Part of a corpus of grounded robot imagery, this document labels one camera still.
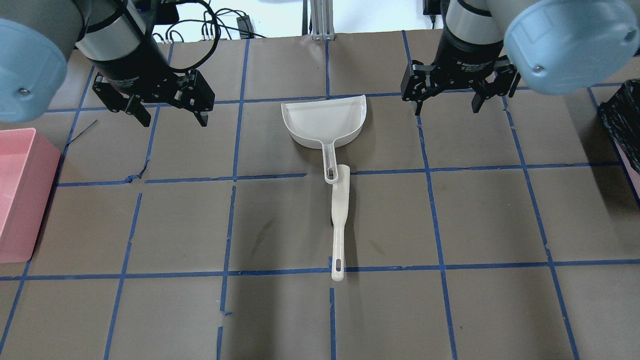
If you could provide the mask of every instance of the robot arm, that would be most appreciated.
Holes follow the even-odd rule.
[[[441,8],[434,62],[412,60],[401,85],[416,115],[429,97],[467,88],[477,113],[494,95],[513,96],[520,77],[539,93],[569,94],[615,73],[640,46],[640,0],[442,0]]]
[[[215,94],[195,68],[212,53],[220,28],[203,60],[185,69],[171,68],[133,0],[3,0],[0,9],[0,120],[18,122],[40,116],[65,79],[67,60],[76,46],[98,73],[92,89],[106,107],[135,116],[149,126],[142,102],[166,102],[191,111],[207,124]],[[202,0],[162,0],[163,4]],[[157,10],[160,0],[151,0]]]

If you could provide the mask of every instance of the black cable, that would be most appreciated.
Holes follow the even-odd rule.
[[[180,34],[178,31],[176,30],[171,30],[169,31],[169,38],[171,39],[171,42],[173,42],[173,35],[172,33],[176,33],[178,34],[178,36],[180,36],[180,39],[182,40],[182,42],[184,42],[184,38],[182,37],[182,34]]]
[[[222,26],[222,25],[220,25],[220,27],[221,27],[221,28],[227,28],[227,29],[229,29],[229,30],[236,30],[236,31],[238,31],[238,32],[245,33],[245,34],[247,34],[247,35],[253,35],[253,36],[255,36],[255,37],[259,37],[259,38],[267,38],[267,37],[266,37],[266,36],[264,36],[264,35],[256,34],[256,33],[252,32],[252,31],[247,31],[247,30],[242,30],[242,29],[232,28],[231,26]]]
[[[306,35],[309,34],[309,31],[307,29],[307,24],[308,24],[308,13],[307,13],[307,7],[308,7],[308,1],[307,0],[302,0],[302,35]]]
[[[210,23],[211,23],[211,20],[207,20],[207,21],[204,21],[204,20],[198,20],[198,19],[185,19],[185,20],[180,20],[180,21],[176,22],[175,24],[172,24],[172,25],[171,25],[171,26],[166,30],[166,33],[168,34],[168,33],[169,33],[169,31],[170,31],[174,26],[176,26],[176,25],[178,25],[178,24],[181,24],[181,23],[183,23],[183,22],[189,22],[189,21],[191,21],[191,22],[202,22],[202,23],[204,23],[204,24],[210,24]],[[244,34],[247,34],[247,35],[253,35],[253,36],[256,36],[256,37],[259,37],[259,38],[266,38],[264,35],[260,35],[260,34],[258,34],[258,33],[254,33],[254,32],[252,32],[252,31],[247,31],[247,30],[242,30],[242,29],[232,28],[231,26],[226,26],[226,25],[220,25],[220,24],[218,24],[218,27],[219,27],[219,28],[227,28],[227,29],[229,29],[229,30],[236,30],[236,31],[242,32],[242,33],[244,33]]]
[[[230,9],[230,8],[222,8],[222,9],[218,9],[218,11],[216,12],[216,15],[217,16],[222,16],[222,15],[226,15],[228,13],[234,13],[234,14],[238,15],[239,17],[242,18],[242,20],[244,22],[244,26],[247,29],[251,28],[249,26],[249,24],[247,23],[247,21],[246,21],[246,18],[249,17],[249,16],[247,16],[246,12],[244,12],[242,10],[233,10],[233,9]]]
[[[151,37],[154,37],[156,35],[160,37],[160,41],[164,42],[164,38],[159,33],[153,33],[153,34],[151,34]]]
[[[213,53],[216,51],[216,48],[218,47],[218,42],[220,41],[220,25],[218,24],[218,21],[216,19],[216,13],[213,11],[213,9],[211,8],[211,6],[209,6],[209,4],[205,3],[204,0],[182,0],[182,1],[177,1],[176,4],[186,4],[186,3],[198,3],[202,6],[204,6],[207,11],[209,12],[209,14],[211,15],[211,22],[213,23],[214,26],[214,37],[213,37],[213,43],[211,44],[211,48],[209,49],[209,51],[202,57],[202,59],[198,60],[195,64],[188,66],[188,67],[184,67],[181,69],[177,69],[174,67],[169,66],[169,69],[171,69],[171,71],[173,72],[180,72],[180,73],[186,73],[189,70],[193,70],[197,67],[199,67],[200,65],[202,65],[205,61],[207,61],[211,55],[213,55]],[[177,25],[180,22],[186,22],[187,20],[181,20],[176,22],[175,24],[171,25],[169,27],[169,29],[167,29],[166,33],[165,33],[165,37],[167,36],[167,34],[169,34],[169,30],[174,27],[175,25]]]
[[[229,40],[231,40],[231,33],[229,32],[229,29],[227,28],[227,25],[225,24],[224,21],[222,21],[222,19],[216,15],[216,18],[218,19],[218,22],[221,24],[220,26],[222,28],[225,28],[225,31],[227,32],[227,36],[229,37]]]

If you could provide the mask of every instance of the white brush handle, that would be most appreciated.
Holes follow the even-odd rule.
[[[324,162],[324,181],[327,184],[338,182],[338,161],[335,159],[335,147],[332,143],[322,144],[322,159]]]
[[[342,281],[344,279],[344,267],[344,226],[336,225],[333,227],[333,256],[331,266],[331,278],[334,281]]]

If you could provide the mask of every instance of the blue tape grid line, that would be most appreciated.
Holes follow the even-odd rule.
[[[595,95],[593,95],[593,91],[591,90],[591,88],[587,88],[587,92],[589,92],[589,97],[591,98],[591,102],[593,103],[593,106],[596,108],[596,112],[598,112],[599,111],[598,101],[596,101],[596,97]],[[616,146],[615,141],[611,138],[611,136],[608,136],[608,137],[609,137],[609,141],[611,142],[611,147],[613,148],[613,151],[616,154],[616,157],[618,158],[620,165],[622,166],[622,171],[624,171],[625,177],[627,178],[627,183],[631,188],[631,192],[633,193],[634,198],[636,199],[636,204],[638,205],[638,208],[640,208],[640,196],[638,194],[638,191],[636,191],[636,188],[633,182],[631,181],[631,177],[629,176],[629,171],[627,170],[627,167],[624,165],[624,162],[622,162],[622,157],[626,155],[621,154],[620,151],[618,150],[618,147]]]
[[[330,314],[329,314],[330,334],[331,334],[331,360],[336,360],[337,355],[335,350],[336,337],[335,337],[335,289],[334,288],[329,288],[329,304],[331,304]]]
[[[244,88],[246,85],[246,68],[249,59],[249,44],[251,43],[250,39],[246,39],[246,43],[244,45],[244,61],[242,66],[242,83],[240,85],[240,103],[238,107],[238,122],[236,128],[236,147],[234,150],[234,175],[233,180],[237,179],[238,175],[238,155],[240,152],[240,134],[242,131],[242,112],[244,108]]]
[[[82,92],[82,96],[80,96],[80,102],[78,103],[78,110],[76,110],[76,115],[74,116],[74,121],[73,123],[71,123],[71,129],[69,129],[69,134],[67,135],[67,142],[65,143],[65,148],[62,151],[62,155],[60,157],[60,162],[58,163],[58,167],[56,169],[56,173],[53,179],[53,187],[58,185],[58,181],[60,180],[60,174],[62,173],[62,166],[65,162],[65,159],[67,158],[67,151],[69,150],[69,144],[72,141],[72,137],[74,135],[74,130],[76,129],[76,124],[78,121],[78,118],[80,117],[80,108],[82,108],[82,105],[84,104],[84,99],[86,98],[86,93],[89,90],[89,86],[91,85],[92,82],[92,78],[93,78],[93,71],[95,70],[95,68],[93,66],[91,66],[91,69],[89,70],[89,75],[87,76],[87,80],[86,83],[84,84],[84,89]],[[54,191],[52,190],[51,193],[49,194],[49,198],[47,199],[47,205],[46,208],[49,209],[49,207],[51,206],[51,202],[53,200],[53,194]],[[40,224],[40,231],[38,233],[42,233],[42,226],[44,225],[44,219],[42,220],[42,223]],[[0,339],[0,355],[2,354],[2,351],[4,349],[4,343],[6,342],[6,337],[7,335],[9,335],[9,329],[11,327],[11,323],[13,321],[13,316],[15,315],[15,310],[17,309],[18,306],[18,302],[20,301],[20,296],[22,295],[22,289],[24,287],[24,282],[27,279],[27,275],[29,273],[29,268],[31,267],[31,260],[27,261],[27,263],[24,265],[24,270],[22,271],[22,276],[20,277],[20,284],[18,285],[18,289],[15,293],[15,296],[13,298],[13,304],[11,307],[11,311],[9,312],[9,317],[7,318],[7,321],[4,325],[4,331],[3,331],[3,335],[2,338]]]
[[[402,38],[404,42],[404,50],[406,52],[406,58],[409,64],[411,64],[411,52],[409,50],[409,43],[407,41],[406,32],[402,31]],[[420,116],[416,116],[418,125],[418,134],[420,136],[420,149],[422,151],[422,160],[424,161],[425,174],[427,177],[427,190],[429,193],[429,205],[431,208],[431,216],[433,217],[433,230],[436,238],[436,248],[438,251],[438,266],[440,267],[440,280],[442,282],[442,294],[444,298],[445,315],[447,317],[447,328],[449,330],[449,343],[451,346],[451,356],[453,360],[458,360],[458,351],[456,349],[456,338],[453,331],[453,319],[451,316],[451,304],[449,302],[449,289],[447,287],[447,268],[444,262],[444,255],[442,253],[442,242],[440,241],[440,228],[438,226],[438,213],[436,210],[435,199],[433,196],[433,183],[431,181],[431,172],[429,171],[429,158],[427,157],[426,147],[424,145],[424,134],[422,132],[422,119]]]
[[[603,163],[573,163],[573,164],[535,164],[528,165],[527,168],[568,168],[568,167],[610,167],[620,166],[621,163],[617,161],[603,162]],[[407,168],[407,169],[392,169],[392,170],[361,170],[352,172],[351,175],[379,175],[379,174],[413,174],[423,172],[452,172],[452,171],[483,171],[483,170],[510,170],[510,169],[522,169],[521,165],[497,165],[497,166],[483,166],[483,167],[443,167],[443,168]],[[290,177],[305,177],[307,173],[293,173],[293,174],[266,174],[266,175],[243,175],[236,176],[236,181],[243,180],[260,180],[260,179],[285,179]],[[165,183],[197,183],[206,181],[233,181],[233,176],[219,176],[219,177],[178,177],[174,179],[149,179],[145,180],[145,184],[165,184]],[[129,184],[131,180],[117,181],[88,181],[85,183],[60,183],[59,187],[69,186],[110,186],[110,185],[123,185]]]
[[[236,186],[231,189],[231,200],[229,205],[229,220],[227,225],[227,245],[225,247],[225,265],[223,271],[219,276],[222,276],[222,287],[220,289],[220,313],[226,314],[227,307],[227,283],[229,278],[229,260],[231,258],[231,237],[234,229],[234,206],[236,203]],[[222,352],[222,336],[223,327],[218,327],[218,338],[216,342],[216,359],[220,360]]]
[[[118,317],[118,307],[120,306],[120,299],[122,297],[122,286],[124,285],[125,274],[127,273],[127,265],[129,264],[129,254],[131,253],[131,239],[136,233],[136,224],[138,223],[138,213],[140,213],[140,204],[142,203],[142,193],[138,194],[138,200],[136,201],[136,209],[133,212],[133,220],[131,220],[131,230],[129,231],[129,240],[127,241],[127,250],[124,254],[124,260],[122,261],[122,271],[120,272],[120,280],[118,281],[118,291],[116,292],[116,299],[113,303],[113,312],[111,313],[111,323],[109,324],[109,332],[107,335],[107,343],[104,348],[103,360],[109,359],[109,352],[111,351],[111,340],[113,339],[113,330],[116,326],[116,318]]]
[[[24,270],[22,271],[22,276],[20,277],[20,284],[18,285],[18,290],[15,293],[15,297],[13,298],[13,304],[11,305],[11,311],[9,312],[9,317],[6,320],[6,325],[4,326],[4,331],[2,333],[2,339],[0,339],[0,355],[2,354],[2,350],[4,349],[4,343],[6,342],[6,337],[9,335],[9,328],[11,327],[11,323],[13,322],[13,317],[15,316],[15,310],[18,308],[18,301],[20,301],[20,295],[22,295],[22,289],[24,288],[24,282],[27,277],[27,273],[29,272],[29,267],[31,266],[31,260],[27,261],[24,266]]]
[[[569,316],[566,311],[566,306],[564,304],[564,298],[562,295],[562,290],[560,289],[560,282],[558,281],[556,268],[554,265],[553,256],[551,255],[551,250],[547,244],[547,234],[545,232],[545,227],[542,224],[542,216],[540,215],[540,209],[538,207],[538,202],[536,201],[536,194],[533,190],[533,185],[531,184],[531,177],[529,176],[529,171],[527,169],[527,163],[524,158],[524,153],[522,152],[522,147],[520,146],[520,141],[518,139],[518,134],[515,129],[515,125],[513,123],[513,118],[511,113],[509,112],[509,104],[507,103],[507,99],[502,96],[502,104],[504,105],[504,111],[506,112],[507,119],[509,120],[509,126],[511,126],[511,134],[513,135],[513,141],[515,142],[516,149],[518,150],[518,156],[520,157],[520,162],[522,165],[522,172],[524,173],[525,180],[527,182],[527,187],[529,189],[529,196],[531,198],[531,204],[533,205],[533,210],[536,214],[536,220],[538,221],[538,229],[540,230],[540,237],[542,238],[542,244],[545,248],[545,253],[547,255],[547,262],[551,272],[551,278],[554,282],[554,288],[556,289],[556,295],[558,297],[558,303],[560,305],[560,312],[562,312],[564,327],[566,329],[567,336],[569,338],[569,344],[571,346],[571,351],[573,353],[574,360],[579,360],[580,355],[578,353],[578,348],[575,344],[575,339],[573,337],[573,331],[571,329],[571,323],[569,321]]]
[[[558,266],[611,266],[611,265],[640,265],[640,259],[608,259],[608,260],[569,260],[554,261]],[[533,263],[481,263],[481,264],[448,264],[447,270],[477,270],[477,269],[508,269],[508,268],[541,268],[549,266],[549,262]],[[412,265],[412,266],[354,266],[344,269],[345,272],[396,272],[396,271],[436,271],[440,265]],[[227,276],[274,276],[294,274],[329,274],[331,268],[295,268],[280,270],[230,270]],[[203,272],[161,272],[125,274],[125,279],[173,279],[178,277],[223,277],[224,271]],[[26,281],[42,280],[88,280],[88,279],[119,279],[121,274],[81,274],[81,275],[28,275]],[[0,281],[19,281],[18,276],[3,276]]]

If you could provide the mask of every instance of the blue tape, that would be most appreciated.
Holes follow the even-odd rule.
[[[240,100],[219,100],[216,104],[239,104]]]
[[[154,114],[154,121],[153,121],[153,124],[151,125],[151,133],[149,134],[149,143],[147,145],[147,155],[145,156],[145,164],[142,166],[142,171],[138,174],[138,179],[142,179],[142,174],[145,173],[147,169],[147,165],[149,164],[149,160],[151,160],[151,151],[154,146],[154,139],[156,138],[156,127],[158,123],[158,116],[160,116],[161,108],[162,106],[160,105],[156,106],[156,113]]]
[[[485,166],[485,167],[440,167],[431,168],[430,172],[445,172],[445,171],[464,171],[464,170],[509,170],[514,168],[522,168],[521,165],[497,165],[497,166]]]
[[[331,331],[331,360],[336,360],[336,336],[335,336],[335,289],[329,288],[329,304],[330,309],[330,331]]]
[[[400,95],[402,95],[402,93],[401,92],[378,92],[378,93],[371,93],[371,94],[331,95],[329,97],[331,99],[343,99],[345,97],[356,97],[356,96],[361,96],[361,95],[365,95],[366,97],[384,97],[384,96],[400,96]]]
[[[9,335],[9,328],[11,327],[11,323],[13,322],[13,316],[15,315],[15,310],[18,307],[18,302],[20,301],[20,296],[22,295],[22,289],[24,288],[24,281],[26,280],[30,266],[31,260],[27,261],[27,263],[24,265],[24,270],[22,271],[22,276],[20,277],[20,284],[18,285],[18,290],[15,292],[13,304],[11,305],[11,311],[9,312],[9,317],[6,319],[6,324],[4,325],[4,332],[2,334],[2,339],[0,339],[0,355],[2,355],[2,350],[4,349],[6,337],[7,335]]]
[[[229,260],[231,258],[231,236],[234,229],[234,206],[236,204],[236,186],[231,189],[231,204],[229,206],[229,221],[227,225],[227,246],[225,247],[225,267],[222,277],[222,289],[220,291],[220,311],[225,311],[227,305],[227,281],[229,273]]]
[[[113,330],[115,329],[116,319],[118,317],[118,307],[120,306],[120,298],[122,297],[122,287],[124,285],[125,274],[127,273],[127,265],[129,264],[129,255],[131,254],[131,239],[136,232],[136,224],[138,223],[138,213],[140,212],[140,204],[142,202],[142,193],[138,194],[136,201],[136,208],[133,212],[133,219],[131,220],[131,230],[129,231],[129,241],[127,242],[127,250],[124,254],[124,260],[122,261],[122,270],[120,271],[120,280],[118,281],[118,290],[116,291],[116,299],[113,304],[113,312],[111,313],[111,323],[109,324],[109,332],[107,333],[107,343],[104,347],[103,360],[109,359],[109,352],[111,351],[111,340],[113,339]]]
[[[166,57],[166,62],[171,64],[171,58],[173,57],[173,43],[169,45],[169,55]]]
[[[158,272],[158,273],[138,273],[125,274],[125,279],[172,279],[176,277],[217,277],[223,276],[222,271],[202,271],[202,272]]]
[[[111,186],[111,185],[123,185],[129,184],[131,181],[126,180],[116,180],[116,181],[88,181],[86,183],[59,183],[57,187],[59,188],[68,188],[72,186]]]
[[[389,271],[425,271],[439,270],[440,265],[412,266],[352,266],[344,268],[345,272],[389,272]]]
[[[142,202],[142,193],[138,194],[138,200],[136,201],[136,209],[133,212],[133,221],[131,222],[131,230],[129,231],[129,241],[133,239],[133,235],[136,233],[136,224],[138,223],[138,213],[140,212],[140,203]]]
[[[81,274],[81,275],[29,275],[26,280],[89,280],[89,279],[119,279],[120,274]]]
[[[506,268],[541,268],[549,263],[496,263],[496,264],[455,264],[447,265],[447,270],[473,270],[473,269],[506,269]]]
[[[556,289],[556,295],[558,297],[558,303],[560,305],[560,312],[562,313],[564,320],[564,327],[566,329],[567,336],[569,338],[569,344],[571,346],[571,350],[573,353],[574,360],[579,360],[580,355],[578,354],[578,348],[575,344],[575,339],[573,337],[573,331],[571,329],[571,323],[569,322],[569,316],[566,312],[566,306],[564,305],[564,298],[562,295],[562,290],[560,289],[560,283],[557,278],[556,268],[554,267],[554,260],[551,255],[551,250],[547,245],[547,234],[545,232],[545,227],[542,224],[542,216],[540,215],[540,208],[538,207],[538,201],[536,200],[536,194],[533,191],[533,185],[531,184],[531,177],[529,176],[529,171],[527,169],[527,163],[524,159],[524,154],[522,152],[522,147],[520,146],[520,140],[518,139],[518,134],[515,130],[515,126],[513,123],[513,118],[511,116],[511,112],[509,111],[509,104],[507,103],[507,99],[502,96],[502,104],[504,105],[504,111],[507,114],[507,119],[509,120],[509,125],[511,126],[511,134],[513,135],[513,141],[515,142],[516,149],[518,150],[518,157],[520,158],[520,162],[522,165],[522,170],[524,173],[524,177],[527,183],[527,188],[529,189],[529,196],[531,198],[531,204],[533,205],[533,210],[536,215],[536,221],[538,222],[538,229],[540,230],[540,237],[542,238],[542,244],[545,248],[545,253],[547,255],[547,261],[549,270],[551,271],[551,278],[554,282],[554,288]]]
[[[229,276],[270,276],[270,275],[291,275],[291,274],[318,274],[331,272],[329,268],[300,268],[283,270],[240,270],[229,271]]]
[[[124,273],[127,271],[127,262],[129,261],[129,253],[131,251],[131,242],[127,243],[127,250],[125,251],[124,261],[122,262],[122,273],[120,280],[118,281],[118,290],[116,291],[116,299],[113,304],[113,311],[111,312],[111,322],[109,323],[109,332],[107,333],[107,343],[104,347],[103,360],[109,359],[109,353],[111,352],[111,340],[113,339],[113,330],[116,326],[116,319],[118,317],[118,308],[120,307],[120,297],[122,296],[122,287],[124,285]]]
[[[402,31],[404,42],[404,50],[407,60],[411,64],[411,52],[409,51],[409,43],[406,38],[406,32]],[[415,117],[418,123],[418,135],[420,136],[420,149],[422,151],[422,160],[424,161],[425,174],[427,177],[427,191],[429,193],[429,205],[431,206],[431,216],[433,217],[433,230],[436,238],[436,248],[438,251],[438,266],[440,269],[440,279],[442,281],[442,295],[444,298],[445,315],[447,317],[447,328],[449,330],[449,343],[451,346],[451,357],[458,360],[458,351],[456,349],[456,338],[453,331],[453,320],[451,318],[451,305],[449,303],[449,289],[447,286],[447,269],[444,263],[444,255],[442,254],[442,243],[440,241],[440,227],[438,226],[438,215],[436,212],[436,204],[433,197],[433,183],[431,182],[431,171],[429,167],[429,159],[424,146],[424,134],[422,132],[422,119],[420,116]]]
[[[588,266],[588,265],[629,265],[640,264],[640,259],[613,259],[613,260],[576,260],[555,261],[555,266]]]
[[[222,326],[218,327],[218,338],[216,340],[216,360],[222,356]]]
[[[236,145],[234,148],[234,181],[237,179],[238,175],[238,155],[240,153],[240,135],[242,131],[242,112],[244,108],[244,87],[246,85],[246,67],[249,61],[249,44],[250,39],[246,39],[246,43],[244,45],[244,62],[242,66],[242,83],[240,85],[240,103],[238,107],[238,121],[236,127]]]
[[[145,184],[165,184],[165,183],[199,183],[203,181],[226,181],[233,180],[233,176],[221,177],[185,177],[182,179],[152,179],[145,180]]]
[[[281,102],[281,101],[304,101],[324,99],[324,96],[297,96],[297,97],[275,97],[273,99],[246,99],[244,102]]]
[[[324,84],[326,87],[326,98],[329,99],[329,96],[331,96],[331,91],[330,91],[330,81],[329,81],[329,41],[325,40],[324,41],[324,75],[325,75],[325,80],[324,80]]]
[[[361,170],[352,172],[351,175],[378,175],[378,174],[414,174],[425,172],[423,168],[407,168],[399,170]]]
[[[621,87],[623,83],[605,83],[605,84],[595,84],[595,85],[591,85],[592,88],[603,88],[603,87],[608,87],[608,86],[615,86],[615,87]]]
[[[615,166],[620,166],[620,162],[607,161],[602,163],[537,164],[537,165],[527,165],[527,168],[615,167]]]
[[[259,179],[286,179],[289,177],[305,177],[307,173],[301,172],[298,174],[271,174],[271,175],[245,175],[238,176],[238,180],[259,180]]]

